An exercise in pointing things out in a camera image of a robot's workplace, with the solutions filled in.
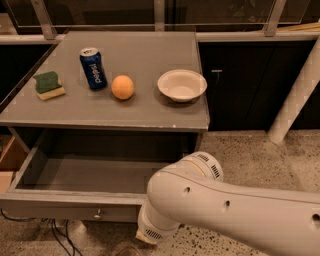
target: open drawer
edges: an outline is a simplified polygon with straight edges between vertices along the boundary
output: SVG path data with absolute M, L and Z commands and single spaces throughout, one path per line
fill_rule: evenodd
M 45 129 L 0 207 L 14 216 L 135 222 L 151 176 L 192 133 Z

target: soda can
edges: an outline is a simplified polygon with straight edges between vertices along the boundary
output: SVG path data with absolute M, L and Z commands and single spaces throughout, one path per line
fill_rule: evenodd
M 108 82 L 102 67 L 101 54 L 97 48 L 83 48 L 80 51 L 80 61 L 90 89 L 100 90 L 107 85 Z

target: table top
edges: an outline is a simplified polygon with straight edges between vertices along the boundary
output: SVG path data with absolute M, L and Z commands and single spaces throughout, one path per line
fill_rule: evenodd
M 108 86 L 89 89 L 79 52 L 96 47 Z M 173 69 L 201 72 L 192 32 L 70 31 L 35 72 L 55 71 L 66 94 L 42 101 L 30 80 L 0 114 L 0 124 L 22 127 L 164 130 L 201 132 L 208 129 L 205 95 L 176 103 L 157 88 L 159 77 Z M 126 101 L 111 92 L 112 80 L 129 76 L 134 95 Z

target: sponge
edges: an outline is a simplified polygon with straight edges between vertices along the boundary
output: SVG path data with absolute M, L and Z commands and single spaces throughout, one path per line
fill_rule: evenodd
M 54 71 L 42 73 L 33 78 L 36 83 L 37 95 L 41 100 L 48 100 L 66 93 L 58 74 Z

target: blue can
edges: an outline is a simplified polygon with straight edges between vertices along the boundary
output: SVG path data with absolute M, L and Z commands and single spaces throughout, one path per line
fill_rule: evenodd
M 87 47 L 80 51 L 80 61 L 86 74 L 90 89 L 100 90 L 107 86 L 107 78 L 101 63 L 101 54 L 97 48 Z

